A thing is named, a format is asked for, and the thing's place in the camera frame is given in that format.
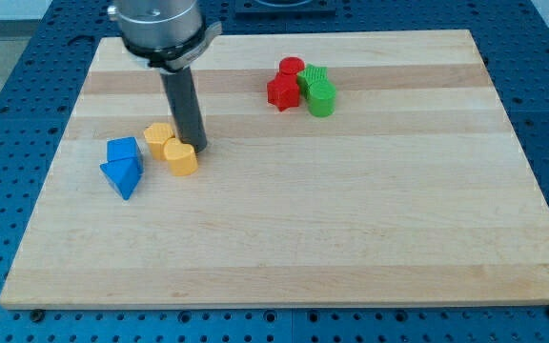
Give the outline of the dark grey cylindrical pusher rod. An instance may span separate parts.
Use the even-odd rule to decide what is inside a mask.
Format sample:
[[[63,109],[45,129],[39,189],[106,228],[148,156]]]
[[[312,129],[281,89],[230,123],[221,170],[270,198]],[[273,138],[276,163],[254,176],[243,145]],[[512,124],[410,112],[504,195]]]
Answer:
[[[196,153],[207,148],[208,140],[190,68],[161,73],[164,92],[172,113],[176,137],[193,146]]]

